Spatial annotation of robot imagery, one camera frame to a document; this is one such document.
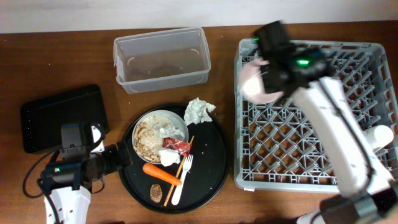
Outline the small white tissue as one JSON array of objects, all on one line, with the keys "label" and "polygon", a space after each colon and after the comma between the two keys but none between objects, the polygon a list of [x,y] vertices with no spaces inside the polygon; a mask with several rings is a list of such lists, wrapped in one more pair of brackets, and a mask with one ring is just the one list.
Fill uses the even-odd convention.
[{"label": "small white tissue", "polygon": [[160,154],[160,163],[164,167],[180,163],[180,154],[177,150],[163,149],[159,151],[159,154]]}]

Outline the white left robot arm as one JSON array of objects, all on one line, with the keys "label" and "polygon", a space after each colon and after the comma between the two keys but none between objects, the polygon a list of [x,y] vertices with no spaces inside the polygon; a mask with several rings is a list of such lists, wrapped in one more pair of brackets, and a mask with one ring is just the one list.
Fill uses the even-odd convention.
[{"label": "white left robot arm", "polygon": [[45,197],[47,223],[85,223],[93,182],[104,182],[104,176],[132,164],[125,143],[105,146],[104,139],[98,123],[62,125],[60,149],[37,181]]}]

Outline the red snack wrapper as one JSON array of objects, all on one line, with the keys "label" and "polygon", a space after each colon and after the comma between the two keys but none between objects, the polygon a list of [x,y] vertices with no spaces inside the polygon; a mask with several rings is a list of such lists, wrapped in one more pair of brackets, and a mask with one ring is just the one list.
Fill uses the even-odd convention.
[{"label": "red snack wrapper", "polygon": [[179,154],[187,157],[190,153],[192,145],[179,139],[164,138],[162,147],[177,150]]}]

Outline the pink bowl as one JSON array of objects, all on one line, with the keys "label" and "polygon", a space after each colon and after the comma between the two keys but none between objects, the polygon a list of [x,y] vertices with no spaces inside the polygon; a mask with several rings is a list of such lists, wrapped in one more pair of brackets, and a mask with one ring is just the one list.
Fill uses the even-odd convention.
[{"label": "pink bowl", "polygon": [[245,64],[240,71],[238,89],[247,101],[257,105],[264,105],[278,100],[283,96],[281,91],[275,93],[265,91],[261,66],[268,64],[267,60],[260,57]]}]

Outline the clear plastic wrap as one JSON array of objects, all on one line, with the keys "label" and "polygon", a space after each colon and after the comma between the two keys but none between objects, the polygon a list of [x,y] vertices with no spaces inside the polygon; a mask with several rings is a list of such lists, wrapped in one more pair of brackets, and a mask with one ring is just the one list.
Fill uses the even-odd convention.
[{"label": "clear plastic wrap", "polygon": [[152,128],[153,131],[158,134],[161,138],[180,138],[183,139],[185,134],[180,129],[176,128],[173,124],[155,124]]}]

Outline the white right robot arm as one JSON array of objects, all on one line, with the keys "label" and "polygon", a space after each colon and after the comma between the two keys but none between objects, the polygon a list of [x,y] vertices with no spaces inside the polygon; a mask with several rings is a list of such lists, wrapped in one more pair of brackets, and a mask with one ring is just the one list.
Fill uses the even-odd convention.
[{"label": "white right robot arm", "polygon": [[297,223],[374,223],[397,210],[397,182],[381,164],[359,127],[342,83],[318,48],[299,50],[280,21],[254,31],[265,60],[266,93],[291,97],[311,122],[333,166],[339,195]]}]

